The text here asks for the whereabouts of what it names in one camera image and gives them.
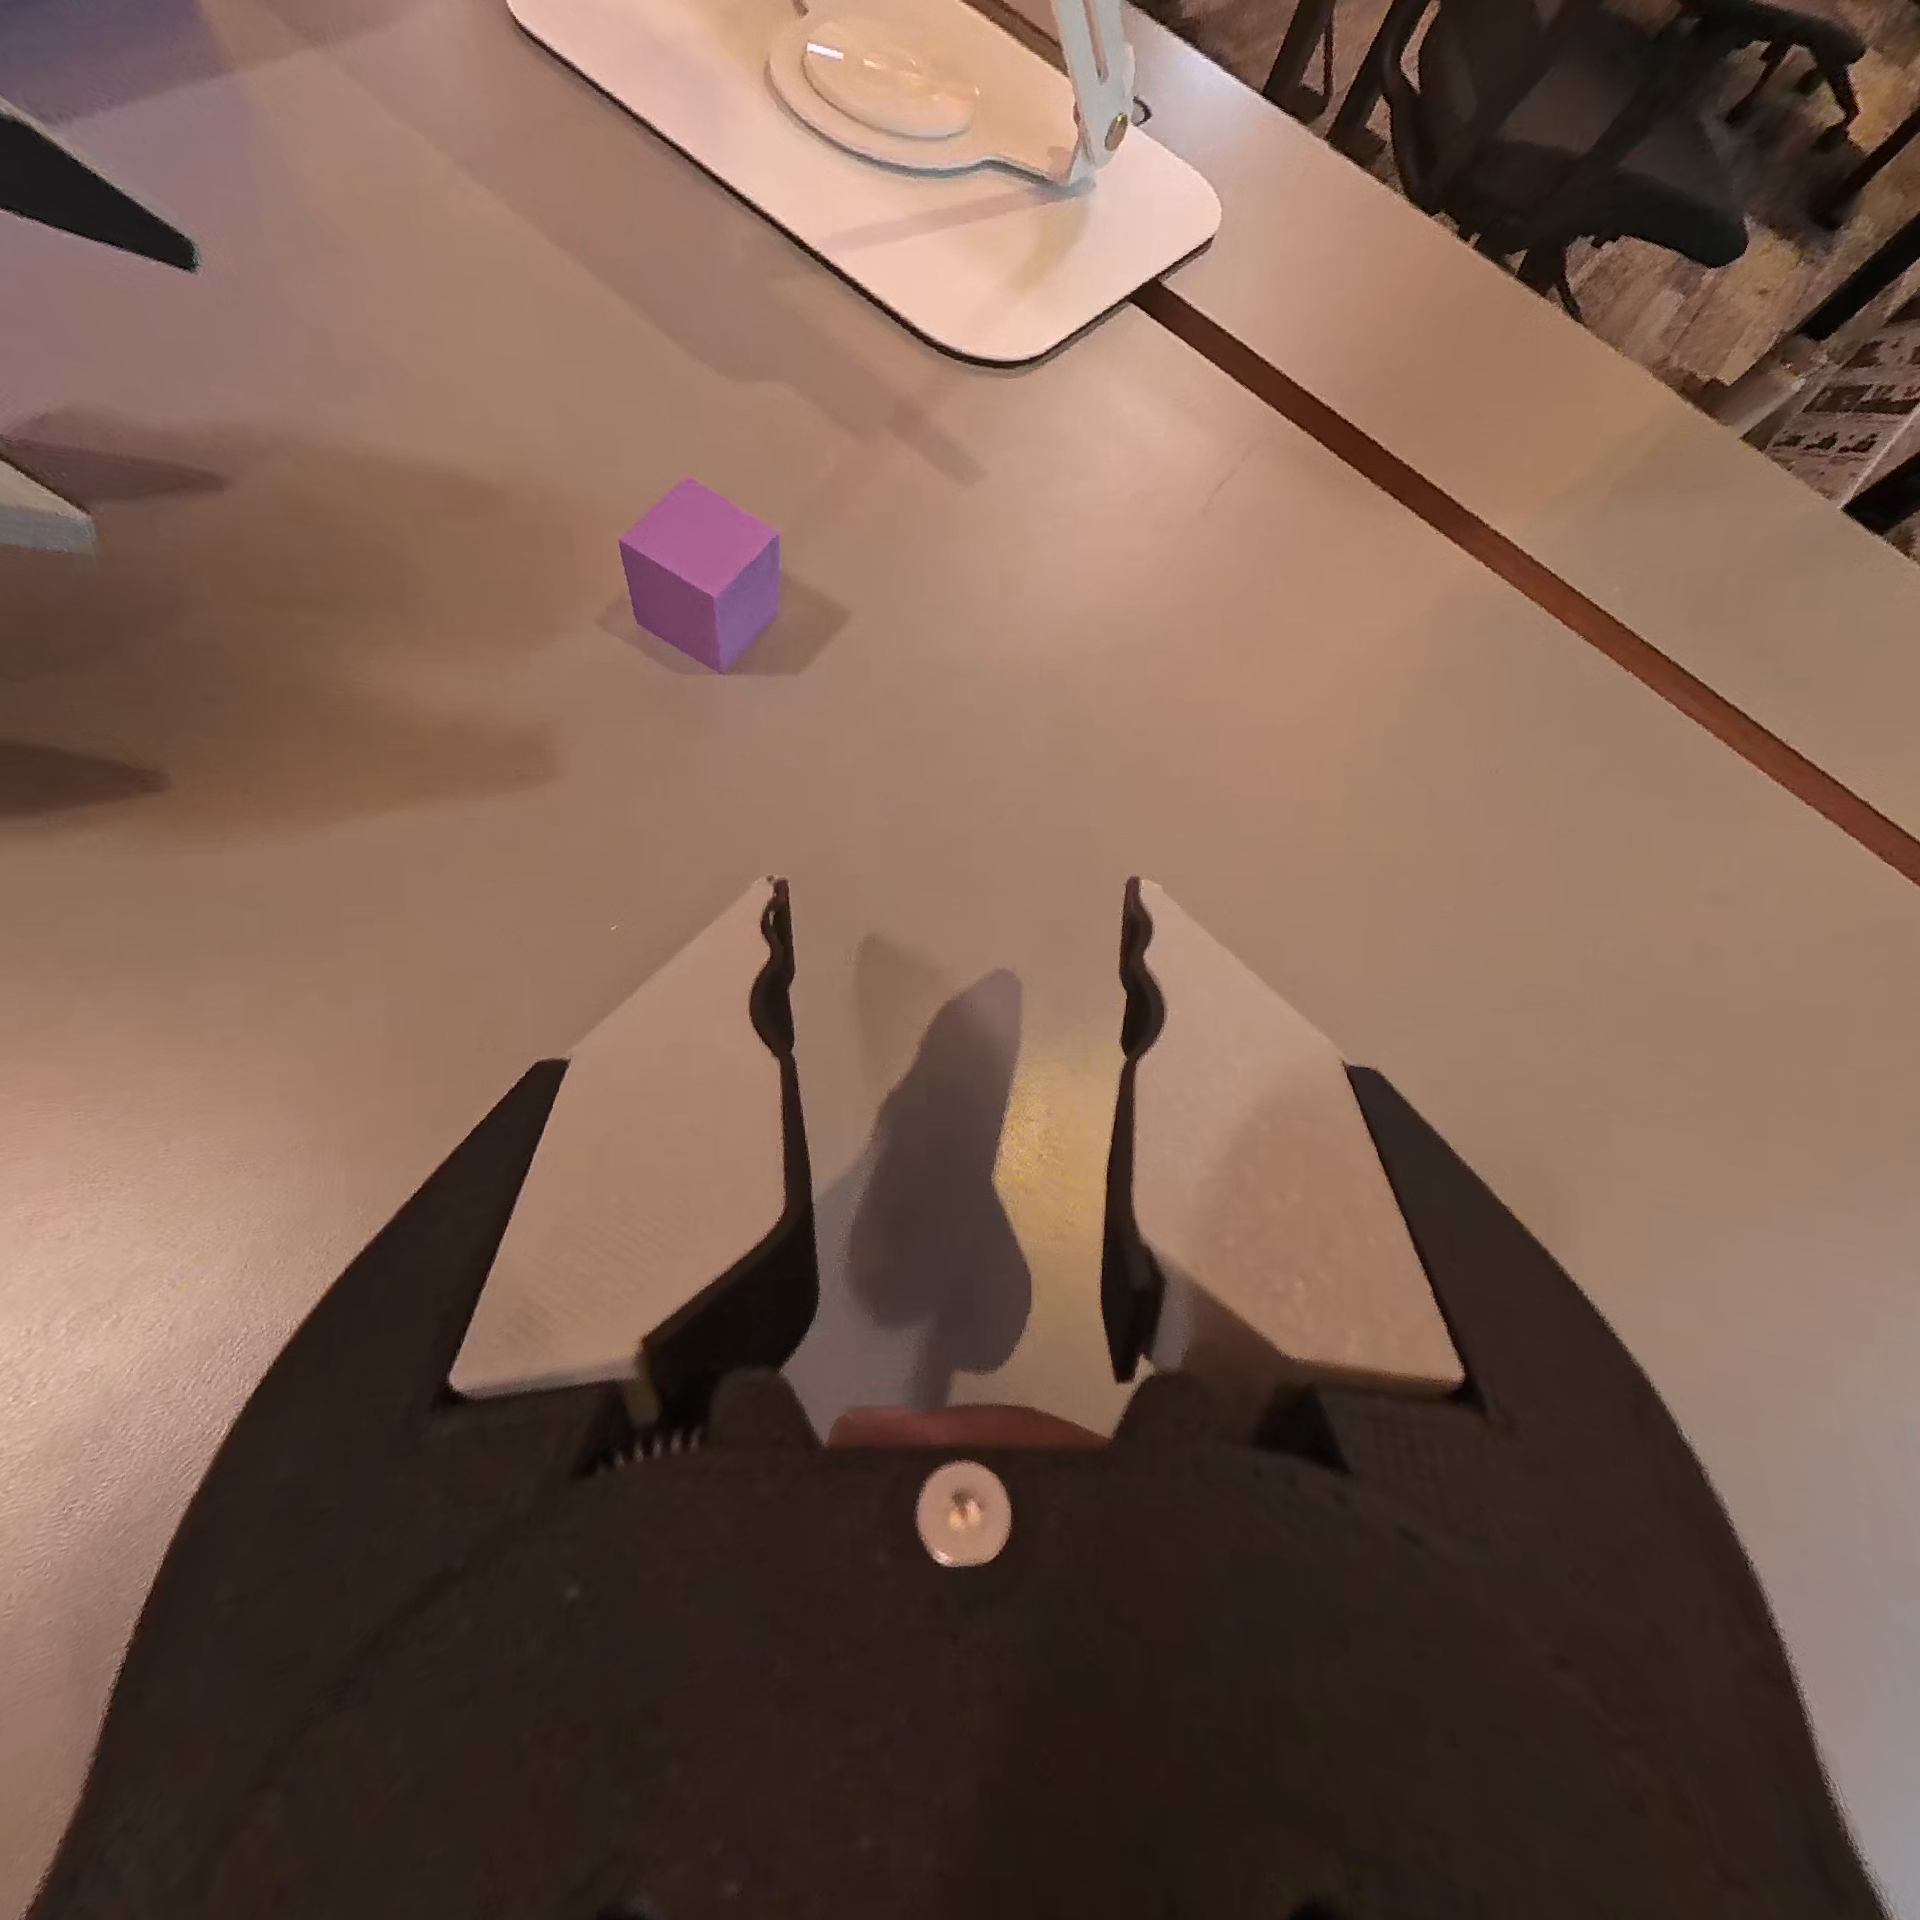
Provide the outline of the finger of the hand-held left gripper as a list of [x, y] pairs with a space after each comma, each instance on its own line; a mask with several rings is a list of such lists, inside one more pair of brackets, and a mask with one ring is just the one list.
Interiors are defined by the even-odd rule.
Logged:
[[1, 213], [177, 271], [200, 268], [184, 230], [20, 109], [1, 109]]
[[57, 555], [93, 555], [97, 532], [83, 505], [1, 459], [1, 545]]

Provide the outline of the white document stand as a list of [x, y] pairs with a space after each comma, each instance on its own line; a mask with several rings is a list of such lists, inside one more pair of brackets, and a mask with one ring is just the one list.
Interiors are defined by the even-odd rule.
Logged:
[[1213, 185], [1135, 129], [1121, 5], [1057, 61], [976, 5], [512, 3], [549, 55], [891, 318], [1035, 364], [1206, 248]]

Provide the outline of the purple foam cube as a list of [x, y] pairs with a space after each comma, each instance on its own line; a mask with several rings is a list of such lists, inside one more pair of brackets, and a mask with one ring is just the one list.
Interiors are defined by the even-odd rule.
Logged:
[[697, 478], [678, 479], [619, 537], [643, 632], [726, 673], [776, 620], [776, 529]]

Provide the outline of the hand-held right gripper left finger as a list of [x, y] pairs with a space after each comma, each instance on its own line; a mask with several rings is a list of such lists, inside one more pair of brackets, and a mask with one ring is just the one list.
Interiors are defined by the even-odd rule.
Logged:
[[820, 1303], [785, 879], [760, 878], [567, 1056], [447, 1388], [617, 1384], [701, 1423]]

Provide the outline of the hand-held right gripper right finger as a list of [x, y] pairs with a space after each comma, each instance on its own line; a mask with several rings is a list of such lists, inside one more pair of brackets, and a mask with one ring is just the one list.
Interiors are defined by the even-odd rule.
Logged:
[[1171, 894], [1120, 904], [1101, 1334], [1215, 1396], [1467, 1381], [1336, 1045]]

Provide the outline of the black and white printed sheet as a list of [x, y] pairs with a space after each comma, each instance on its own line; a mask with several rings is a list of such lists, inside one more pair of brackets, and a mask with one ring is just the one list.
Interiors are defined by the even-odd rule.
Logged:
[[1903, 311], [1823, 367], [1768, 430], [1763, 455], [1835, 507], [1891, 465], [1917, 414], [1917, 318]]

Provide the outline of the black office chair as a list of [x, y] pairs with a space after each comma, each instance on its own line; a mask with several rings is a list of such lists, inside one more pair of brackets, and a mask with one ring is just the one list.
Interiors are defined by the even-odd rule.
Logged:
[[1190, 36], [1620, 352], [1729, 375], [1852, 247], [1883, 5], [1193, 5]]

